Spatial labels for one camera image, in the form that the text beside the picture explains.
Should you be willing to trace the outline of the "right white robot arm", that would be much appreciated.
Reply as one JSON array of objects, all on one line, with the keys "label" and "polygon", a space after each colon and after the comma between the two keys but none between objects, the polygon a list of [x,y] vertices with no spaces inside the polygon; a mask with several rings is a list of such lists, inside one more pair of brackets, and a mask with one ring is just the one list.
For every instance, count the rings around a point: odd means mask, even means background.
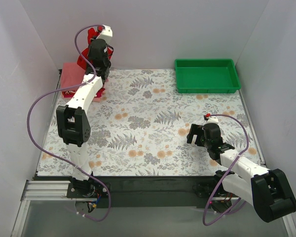
[{"label": "right white robot arm", "polygon": [[223,141],[220,127],[213,122],[192,124],[187,143],[206,148],[210,158],[226,171],[216,172],[210,194],[231,193],[254,207],[257,215],[269,223],[296,212],[296,198],[285,173],[260,166]]}]

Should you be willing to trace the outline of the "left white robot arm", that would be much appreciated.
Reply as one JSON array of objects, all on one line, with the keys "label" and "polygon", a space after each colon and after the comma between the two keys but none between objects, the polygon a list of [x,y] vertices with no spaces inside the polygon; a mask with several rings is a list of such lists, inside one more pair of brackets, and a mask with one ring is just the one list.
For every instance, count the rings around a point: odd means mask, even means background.
[{"label": "left white robot arm", "polygon": [[58,134],[70,152],[74,164],[73,180],[82,181],[78,191],[83,197],[91,197],[95,185],[88,181],[92,173],[88,164],[87,141],[91,135],[91,126],[87,111],[97,93],[104,89],[108,78],[113,49],[109,48],[109,40],[94,38],[88,46],[87,59],[92,66],[87,65],[83,75],[83,86],[80,86],[73,97],[64,106],[56,109]]}]

